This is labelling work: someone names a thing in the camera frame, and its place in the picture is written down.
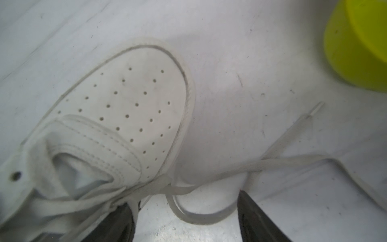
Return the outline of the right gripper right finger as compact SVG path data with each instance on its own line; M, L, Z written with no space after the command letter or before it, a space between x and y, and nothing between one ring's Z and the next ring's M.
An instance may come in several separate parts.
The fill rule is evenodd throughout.
M246 191L239 192L237 211L243 242L291 242Z

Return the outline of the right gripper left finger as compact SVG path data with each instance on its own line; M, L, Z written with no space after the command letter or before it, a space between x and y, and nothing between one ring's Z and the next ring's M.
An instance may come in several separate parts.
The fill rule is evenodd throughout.
M135 222L129 205L119 206L110 213L82 242L132 242Z

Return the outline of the white sneaker with laces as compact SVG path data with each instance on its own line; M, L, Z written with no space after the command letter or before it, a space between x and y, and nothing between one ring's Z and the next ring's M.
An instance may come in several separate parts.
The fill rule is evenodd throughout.
M239 190L292 240L386 241L386 95L195 68L143 37L1 88L1 241L90 239L127 205L138 242L239 242Z

